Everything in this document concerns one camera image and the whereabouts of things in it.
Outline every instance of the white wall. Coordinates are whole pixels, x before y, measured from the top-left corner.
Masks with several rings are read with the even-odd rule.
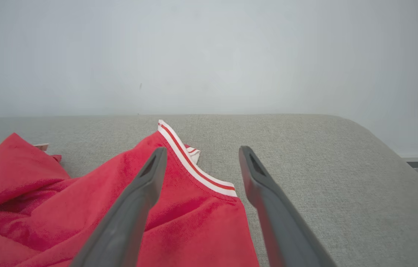
[[[326,113],[418,154],[418,0],[0,0],[0,116]]]

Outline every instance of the gray couch cushion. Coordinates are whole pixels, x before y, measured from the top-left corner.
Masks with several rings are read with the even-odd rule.
[[[327,115],[139,115],[0,118],[49,142],[72,177],[131,149],[165,120],[202,152],[198,165],[232,182],[246,207],[260,265],[268,266],[255,209],[244,195],[238,148],[249,145],[339,266],[418,266],[418,174],[368,130]]]

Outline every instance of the white stripe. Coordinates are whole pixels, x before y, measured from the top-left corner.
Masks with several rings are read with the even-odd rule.
[[[159,123],[161,125],[164,125],[170,132],[171,134],[174,136],[174,138],[176,139],[176,141],[178,142],[180,147],[184,147],[184,144],[182,144],[181,139],[178,137],[178,135],[176,135],[176,133],[174,132],[174,130],[167,125],[163,120],[159,120]],[[207,181],[206,179],[204,179],[203,177],[201,177],[199,174],[197,174],[197,172],[194,171],[194,169],[192,169],[192,167],[190,166],[190,164],[187,162],[187,160],[184,158],[183,154],[180,152],[180,150],[178,149],[178,146],[175,144],[175,142],[173,141],[173,139],[171,138],[171,136],[166,132],[166,130],[164,130],[161,126],[158,126],[158,131],[164,136],[164,138],[166,138],[166,141],[170,144],[171,148],[173,149],[173,151],[175,152],[175,154],[178,156],[178,159],[180,160],[180,162],[183,164],[183,166],[187,169],[187,171],[194,176],[194,178],[196,180],[198,180],[199,182],[201,182],[202,184],[204,184],[205,186],[207,186],[209,189],[212,189],[218,193],[227,195],[227,196],[233,196],[236,197],[237,193],[234,190],[229,190],[229,189],[224,189],[224,188],[220,188],[219,186],[216,186],[214,184],[211,184],[209,181]],[[186,153],[186,156],[188,159],[190,159],[190,155],[187,152],[186,149],[183,149],[184,153]],[[197,165],[195,165],[192,162],[192,165],[194,165],[194,167],[201,173],[203,174],[205,177],[207,177],[208,179],[210,179],[211,181],[216,182],[217,184],[222,184],[225,186],[231,186],[233,187],[234,184],[227,182],[227,181],[221,181],[219,179],[216,179],[212,176],[210,176],[209,174],[206,174],[204,171],[202,171]]]
[[[187,150],[187,152],[189,153],[189,155],[194,155],[194,154],[196,154],[197,152],[201,152],[199,149],[195,149],[194,147],[188,147],[188,148],[186,148],[186,150]]]

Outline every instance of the red shirt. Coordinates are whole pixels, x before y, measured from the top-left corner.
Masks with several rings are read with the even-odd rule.
[[[52,156],[15,133],[0,144],[0,266],[67,266],[157,147],[168,149],[138,266],[258,266],[234,185],[197,167],[159,121],[158,132],[89,174],[70,179]]]

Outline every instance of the white and red ribbed trim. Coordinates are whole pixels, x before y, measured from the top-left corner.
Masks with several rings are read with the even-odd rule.
[[[189,150],[189,148],[185,148],[178,135],[176,135],[174,130],[163,120],[159,120],[158,122],[158,132],[163,135],[163,137],[175,152],[176,156],[178,156],[178,159],[182,165],[187,169],[192,177],[198,180],[201,184],[205,185],[207,188],[217,193],[233,197],[237,196],[234,184],[226,181],[221,181],[210,176],[209,174],[206,174],[192,161],[191,155],[189,153],[191,150]]]

